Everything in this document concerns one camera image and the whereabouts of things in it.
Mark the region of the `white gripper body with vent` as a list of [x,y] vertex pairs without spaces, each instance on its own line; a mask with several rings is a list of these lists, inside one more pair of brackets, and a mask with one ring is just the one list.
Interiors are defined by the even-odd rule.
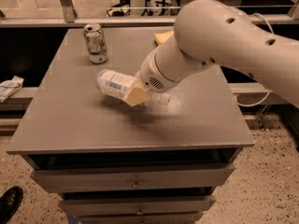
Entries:
[[146,57],[139,76],[148,89],[157,93],[167,92],[181,81],[176,61],[161,49],[155,49]]

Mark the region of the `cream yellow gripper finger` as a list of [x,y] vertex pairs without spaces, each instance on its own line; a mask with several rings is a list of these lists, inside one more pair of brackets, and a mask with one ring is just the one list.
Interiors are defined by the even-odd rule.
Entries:
[[129,106],[136,106],[147,102],[151,98],[149,90],[141,83],[136,83],[122,99]]

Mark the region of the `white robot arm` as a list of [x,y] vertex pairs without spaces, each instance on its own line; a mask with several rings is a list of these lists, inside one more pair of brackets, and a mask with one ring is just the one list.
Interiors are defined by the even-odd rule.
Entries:
[[299,41],[254,25],[247,14],[215,0],[184,6],[174,33],[152,51],[123,101],[147,102],[214,64],[234,69],[299,106]]

